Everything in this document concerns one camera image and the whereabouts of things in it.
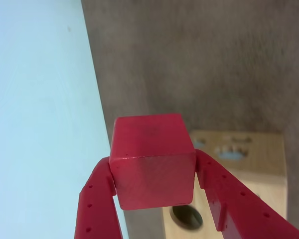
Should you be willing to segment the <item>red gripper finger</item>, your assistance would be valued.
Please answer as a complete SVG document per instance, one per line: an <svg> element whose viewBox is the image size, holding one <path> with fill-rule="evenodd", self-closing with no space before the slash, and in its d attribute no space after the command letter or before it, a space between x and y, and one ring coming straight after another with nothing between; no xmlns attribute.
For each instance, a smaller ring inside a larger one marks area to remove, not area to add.
<svg viewBox="0 0 299 239"><path fill-rule="evenodd" d="M196 150L197 177L225 239L299 239L299 230L220 163Z"/></svg>
<svg viewBox="0 0 299 239"><path fill-rule="evenodd" d="M74 238L122 239L109 157L101 159L79 194Z"/></svg>

